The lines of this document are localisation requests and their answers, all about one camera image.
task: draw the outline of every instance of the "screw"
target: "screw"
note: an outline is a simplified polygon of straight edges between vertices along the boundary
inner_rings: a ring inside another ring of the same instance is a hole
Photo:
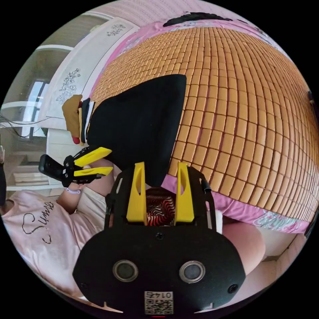
[[[88,286],[86,283],[81,283],[81,284],[80,284],[80,287],[81,287],[82,289],[88,289],[88,288],[89,288],[89,286]]]
[[[237,284],[234,284],[234,285],[231,285],[229,288],[228,288],[228,293],[234,293],[236,292],[238,289],[238,285]]]
[[[163,240],[164,239],[164,234],[163,233],[156,233],[155,238],[157,240]]]

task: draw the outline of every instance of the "yellow bracket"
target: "yellow bracket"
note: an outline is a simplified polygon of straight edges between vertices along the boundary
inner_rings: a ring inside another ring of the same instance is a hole
[[[183,186],[183,194],[181,195],[181,186]],[[177,194],[176,194],[176,223],[191,223],[194,220],[194,209],[192,193],[186,163],[178,163],[177,172]]]
[[[83,155],[82,157],[80,157],[79,159],[76,159],[74,161],[74,164],[76,166],[80,166],[80,167],[84,167],[85,165],[89,165],[90,163],[95,162],[96,160],[100,160],[106,156],[108,156],[109,154],[111,154],[111,150],[106,149],[104,147],[99,147],[98,149]]]
[[[130,223],[144,223],[145,226],[147,225],[144,162],[135,164],[126,219]]]
[[[102,174],[107,176],[112,171],[112,169],[113,167],[96,167],[96,168],[76,170],[74,172],[74,177],[87,176],[87,175],[93,175],[93,174]]]

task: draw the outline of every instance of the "pink bedsheet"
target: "pink bedsheet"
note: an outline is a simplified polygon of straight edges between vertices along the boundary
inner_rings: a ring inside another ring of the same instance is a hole
[[[256,38],[259,38],[268,44],[272,45],[279,51],[281,51],[285,56],[287,54],[264,32],[261,30],[249,26],[240,21],[223,21],[223,20],[201,20],[201,21],[190,21],[184,22],[178,25],[163,27],[164,22],[155,22],[149,24],[143,28],[140,28],[137,32],[128,36],[111,54],[108,61],[106,62],[104,68],[102,69],[99,77],[96,79],[94,87],[92,88],[90,97],[98,84],[98,81],[103,74],[105,68],[119,55],[123,54],[127,50],[133,48],[139,43],[159,35],[161,33],[175,31],[179,29],[187,28],[198,28],[198,27],[222,27],[228,28],[242,33],[249,34]],[[177,178],[166,175],[166,178],[162,184],[162,187],[176,193],[177,192]],[[248,224],[252,224],[258,227],[263,227],[266,229],[276,230],[283,233],[304,233],[309,225],[308,222],[304,222],[298,219],[289,218],[282,216],[277,213],[267,211],[252,205],[244,204],[239,201],[233,200],[227,196],[221,195],[216,192],[212,192],[215,208],[220,210],[223,215],[233,218],[238,221],[242,221]]]
[[[162,187],[176,194],[177,178],[166,175]],[[304,233],[309,226],[308,222],[302,220],[285,217],[259,207],[244,204],[216,192],[212,192],[212,194],[215,208],[220,210],[224,216],[247,224],[276,230],[282,233],[295,234]]]

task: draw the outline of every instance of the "hand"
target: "hand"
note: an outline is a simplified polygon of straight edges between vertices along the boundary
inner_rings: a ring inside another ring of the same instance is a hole
[[[76,184],[76,183],[71,183],[68,187],[69,190],[82,190],[86,184]]]

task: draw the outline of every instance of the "bracelet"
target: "bracelet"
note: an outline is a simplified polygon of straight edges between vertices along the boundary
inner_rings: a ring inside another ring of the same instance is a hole
[[[79,189],[77,189],[77,190],[71,190],[71,189],[65,187],[65,190],[68,191],[68,192],[71,193],[71,194],[81,194],[81,191],[80,191]]]

